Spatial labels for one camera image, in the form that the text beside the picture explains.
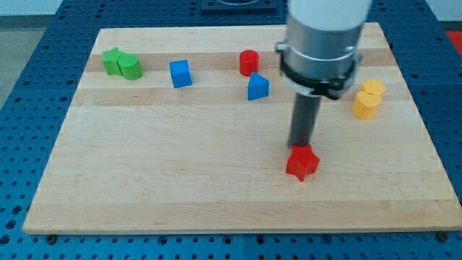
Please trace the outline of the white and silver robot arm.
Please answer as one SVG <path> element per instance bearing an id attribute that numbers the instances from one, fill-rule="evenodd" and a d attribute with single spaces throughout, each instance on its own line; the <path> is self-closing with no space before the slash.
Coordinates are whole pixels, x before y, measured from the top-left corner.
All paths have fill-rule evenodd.
<path id="1" fill-rule="evenodd" d="M 351 86 L 371 0 L 289 0 L 284 40 L 276 45 L 283 80 L 303 96 L 339 99 Z"/>

